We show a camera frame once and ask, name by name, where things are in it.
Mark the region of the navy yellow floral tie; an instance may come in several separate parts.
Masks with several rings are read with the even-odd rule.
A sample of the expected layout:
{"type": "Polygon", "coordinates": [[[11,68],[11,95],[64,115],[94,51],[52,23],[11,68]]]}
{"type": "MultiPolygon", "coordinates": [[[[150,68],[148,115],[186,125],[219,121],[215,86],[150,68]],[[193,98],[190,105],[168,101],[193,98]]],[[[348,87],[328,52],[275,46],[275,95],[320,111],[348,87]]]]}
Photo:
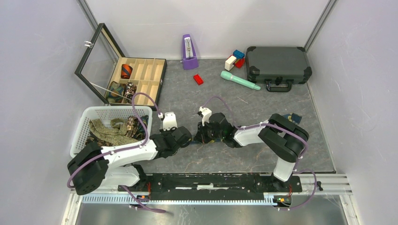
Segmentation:
{"type": "MultiPolygon", "coordinates": [[[[290,114],[285,114],[283,115],[283,117],[288,120],[290,123],[298,125],[301,120],[302,120],[302,116],[295,114],[295,113],[290,113],[290,114]]],[[[192,142],[190,143],[190,145],[193,144],[207,144],[207,143],[217,143],[217,142],[224,142],[224,138],[222,137],[218,137],[218,138],[211,138],[211,137],[207,137],[205,136],[205,131],[207,130],[207,128],[203,128],[202,127],[202,122],[198,123],[198,132],[197,134],[193,137],[192,142]]]]}

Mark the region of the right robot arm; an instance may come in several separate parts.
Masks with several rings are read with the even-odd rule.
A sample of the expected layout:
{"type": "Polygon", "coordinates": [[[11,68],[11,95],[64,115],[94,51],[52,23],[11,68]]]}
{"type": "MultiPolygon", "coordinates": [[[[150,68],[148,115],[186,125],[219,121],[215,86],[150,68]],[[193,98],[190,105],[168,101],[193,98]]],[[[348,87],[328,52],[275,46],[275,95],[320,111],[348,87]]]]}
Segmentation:
{"type": "Polygon", "coordinates": [[[284,191],[290,185],[290,177],[298,159],[308,147],[309,137],[307,131],[277,113],[264,122],[236,127],[219,112],[198,123],[198,131],[193,139],[201,144],[221,141],[230,148],[266,144],[278,156],[271,186],[276,191],[284,191]]]}

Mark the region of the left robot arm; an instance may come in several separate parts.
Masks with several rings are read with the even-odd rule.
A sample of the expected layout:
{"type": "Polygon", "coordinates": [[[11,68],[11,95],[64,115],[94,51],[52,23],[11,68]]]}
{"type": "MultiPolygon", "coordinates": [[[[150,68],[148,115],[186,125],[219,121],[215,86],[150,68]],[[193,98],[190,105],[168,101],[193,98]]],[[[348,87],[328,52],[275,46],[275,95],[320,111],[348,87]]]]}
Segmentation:
{"type": "Polygon", "coordinates": [[[147,177],[138,161],[167,158],[192,141],[185,127],[173,128],[151,135],[138,143],[114,147],[100,147],[96,142],[87,144],[68,163],[69,188],[78,195],[86,195],[100,186],[128,186],[142,191],[147,186],[147,177]]]}

